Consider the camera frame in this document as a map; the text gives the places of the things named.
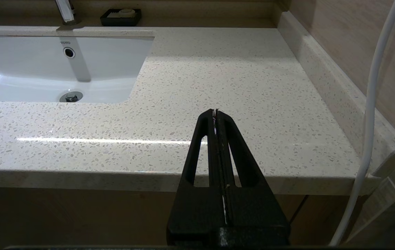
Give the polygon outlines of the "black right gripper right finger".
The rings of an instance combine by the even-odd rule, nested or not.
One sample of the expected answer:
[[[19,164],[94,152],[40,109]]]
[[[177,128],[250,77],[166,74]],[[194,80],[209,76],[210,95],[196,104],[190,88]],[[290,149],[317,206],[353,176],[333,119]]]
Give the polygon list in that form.
[[[290,225],[234,120],[215,112],[225,225],[219,246],[287,246]]]

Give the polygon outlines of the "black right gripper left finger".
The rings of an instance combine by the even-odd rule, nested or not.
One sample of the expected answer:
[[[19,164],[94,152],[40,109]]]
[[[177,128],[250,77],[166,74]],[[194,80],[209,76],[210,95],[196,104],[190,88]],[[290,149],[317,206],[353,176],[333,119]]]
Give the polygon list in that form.
[[[166,228],[173,246],[208,246],[226,224],[222,171],[214,125],[215,111],[199,115]],[[196,168],[203,137],[207,137],[208,187],[196,187]]]

